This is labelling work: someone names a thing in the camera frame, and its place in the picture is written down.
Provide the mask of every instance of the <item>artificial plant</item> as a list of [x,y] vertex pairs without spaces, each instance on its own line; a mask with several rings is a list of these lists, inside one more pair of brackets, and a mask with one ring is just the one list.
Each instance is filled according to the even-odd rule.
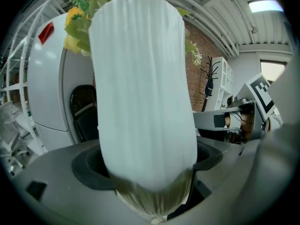
[[[85,54],[90,52],[89,32],[88,29],[91,25],[91,19],[95,12],[102,7],[105,3],[111,0],[70,0],[77,7],[69,10],[65,30],[68,33],[64,47],[72,50],[75,53],[84,51]],[[190,12],[177,7],[178,12],[181,16],[190,14]],[[190,33],[186,29],[185,33],[185,51],[186,54],[191,52],[193,63],[195,65],[201,64],[202,55],[196,48],[196,44],[193,44],[189,39]]]

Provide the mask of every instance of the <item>yellow flower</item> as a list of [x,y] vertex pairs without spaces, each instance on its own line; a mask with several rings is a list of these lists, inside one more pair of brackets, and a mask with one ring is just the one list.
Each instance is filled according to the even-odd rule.
[[86,17],[84,17],[84,12],[81,9],[79,9],[78,7],[72,7],[67,13],[65,25],[68,26],[72,21],[80,17],[88,18],[87,15]]
[[67,35],[64,41],[64,48],[69,49],[74,53],[79,53],[81,49],[77,46],[78,42],[78,39],[72,37],[71,35]]

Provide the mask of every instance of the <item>window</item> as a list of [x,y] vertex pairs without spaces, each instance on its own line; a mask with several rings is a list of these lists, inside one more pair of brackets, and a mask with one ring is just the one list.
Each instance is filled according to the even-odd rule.
[[252,13],[261,11],[281,11],[283,12],[280,4],[275,0],[253,0],[248,2]]
[[269,81],[274,82],[285,70],[285,63],[261,60],[262,75]]

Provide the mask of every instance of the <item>red brick wall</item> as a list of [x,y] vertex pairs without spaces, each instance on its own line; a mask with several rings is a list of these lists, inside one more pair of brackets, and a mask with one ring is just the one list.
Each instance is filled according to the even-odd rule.
[[205,96],[205,86],[206,86],[206,73],[200,70],[202,68],[204,71],[209,71],[209,65],[207,64],[208,56],[209,57],[224,57],[227,59],[227,56],[223,54],[215,43],[206,36],[202,31],[196,28],[194,25],[185,21],[186,28],[190,31],[189,39],[196,43],[196,47],[199,49],[199,52],[202,54],[202,62],[200,66],[195,66],[192,61],[192,55],[189,53],[186,56],[186,73],[187,73],[187,86],[189,97],[192,104],[192,109],[196,112],[200,112],[203,107]]

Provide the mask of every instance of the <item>white wall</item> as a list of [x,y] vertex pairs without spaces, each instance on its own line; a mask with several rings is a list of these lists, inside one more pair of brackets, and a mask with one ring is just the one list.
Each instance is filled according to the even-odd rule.
[[233,70],[232,94],[236,95],[246,81],[261,72],[261,64],[256,52],[243,52],[238,57],[228,58]]
[[236,95],[245,82],[261,72],[260,60],[289,62],[291,55],[278,52],[240,52],[238,57],[228,58],[233,70],[232,94]]

